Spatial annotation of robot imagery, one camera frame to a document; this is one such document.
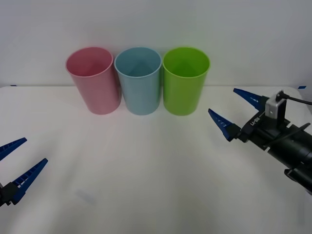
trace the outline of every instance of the cable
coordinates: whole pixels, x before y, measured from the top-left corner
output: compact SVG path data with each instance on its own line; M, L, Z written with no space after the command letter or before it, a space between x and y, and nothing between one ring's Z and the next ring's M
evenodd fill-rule
M293 100L293 101L296 101L296 102L304 103L304 104L307 104L307 105L312 105L312 102L310 102L310 101L305 101L305 100L301 100L301 99L297 99L297 98L291 97L291 96L283 93L283 91L281 91L276 97L279 100L283 98L283 99L289 99L289 100Z
M270 141L269 143L265 144L265 146L275 145L275 144L279 143L280 141L285 140L285 139L291 137L292 135L300 132L301 130L305 130L309 125L310 125L310 123L306 123L306 124L302 125L300 128L296 129L295 131L293 131L287 135L281 136L281 137L279 137L273 141Z

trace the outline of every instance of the cup rim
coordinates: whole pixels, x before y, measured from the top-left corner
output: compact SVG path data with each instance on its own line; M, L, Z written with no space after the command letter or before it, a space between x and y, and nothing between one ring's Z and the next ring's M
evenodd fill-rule
M92 75L92 76L77 76L77 75L71 73L71 72L67 69L67 62L68 62L68 60L71 58L71 56L73 56L75 53L80 52L81 50L90 49L90 48L102 49L102 50L105 50L106 52L109 53L109 55L111 56L111 62L110 62L110 64L108 65L108 67L107 67L105 70L101 71L100 73L97 73L97 74ZM112 66L112 64L113 64L113 61L114 61L114 57L113 57L112 53L109 52L107 49L105 49L105 48L103 48L103 47L99 47L99 46L88 46L88 47L83 47L83 48L81 48L81 49L76 50L75 52L73 52L73 53L67 58L67 60L66 60L66 62L65 62L65 68L66 68L66 71L67 71L69 74L71 74L72 76L79 77L79 78L92 78L92 77L98 76L98 75L100 75L100 74L106 72L109 68L111 68L111 66Z
M117 58L118 58L123 52L126 52L126 51L131 50L131 49L135 49L135 48L149 49L149 50L155 52L155 53L159 56L159 58L160 58L160 63L159 63L159 66L157 67L157 69L155 69L155 71L153 71L152 73L150 73L150 74L148 74L148 75L145 75L145 76L141 76L141 77L132 77L132 76L129 76L129 75L126 75L126 74L122 73L122 72L116 67L116 60L117 60ZM162 63L163 63L163 60L162 60L160 54L159 54L156 50L153 50L152 48L149 48L149 47L137 46L137 47L131 47L131 48L129 48L129 49L126 49L126 50L121 51L121 52L116 56L116 58L115 58L114 67L115 67L116 71L117 71L118 73L122 74L123 76L129 77L129 78L133 78L133 79L137 79L137 78L145 78L145 77L148 77L148 76L150 76L150 75L156 73L156 72L161 68Z
M189 48L189 49L197 50L197 51L203 53L203 54L206 56L206 58L208 59L208 62L209 62L209 66L208 66L207 70L204 71L202 74L200 74L200 75L198 75L198 76L195 76L195 77L181 77L181 76L176 75L176 74L172 73L171 71L169 71L168 68L166 68L165 63L164 63L166 55L167 55L169 52L173 51L173 50L181 49L181 48ZM206 53L204 53L204 52L201 51L200 49L197 49L197 48L191 47L191 46L179 46L179 47L175 47L175 48L173 48L173 49L171 49L171 50L169 50L169 51L167 51L167 52L165 53L164 59L162 60L162 66L164 67L164 69L165 69L167 72L169 72L171 75L174 75L175 77L184 78L184 79L193 79L193 78L201 77L202 75L204 75L205 73L207 73L207 72L209 71L209 69L210 69L210 59L209 59L209 57L206 55Z

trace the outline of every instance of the white table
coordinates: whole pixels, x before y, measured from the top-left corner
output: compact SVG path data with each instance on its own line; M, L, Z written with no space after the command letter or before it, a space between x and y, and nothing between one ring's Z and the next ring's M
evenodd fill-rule
M281 88L243 89L271 96ZM141 117L124 101L94 115L75 87L1 88L0 145L28 139L0 162L1 183L49 162L18 205L0 208L0 233L310 233L311 198L285 167L250 142L228 143L209 117L212 108L242 127L256 113L232 90L205 87L186 117L162 102ZM286 117L297 126L312 121L292 101Z

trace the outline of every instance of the blue cup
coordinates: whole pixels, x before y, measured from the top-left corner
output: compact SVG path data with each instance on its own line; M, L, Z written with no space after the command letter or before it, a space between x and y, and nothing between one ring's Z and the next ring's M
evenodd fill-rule
M155 50L135 47L115 59L123 97L130 112L148 115L160 102L161 56Z

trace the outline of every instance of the green cup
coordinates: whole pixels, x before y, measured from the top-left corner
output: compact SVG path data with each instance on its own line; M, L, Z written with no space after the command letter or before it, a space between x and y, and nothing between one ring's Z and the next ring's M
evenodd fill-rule
M210 61L204 52L192 47L168 51L163 59L164 105L177 116L196 110Z

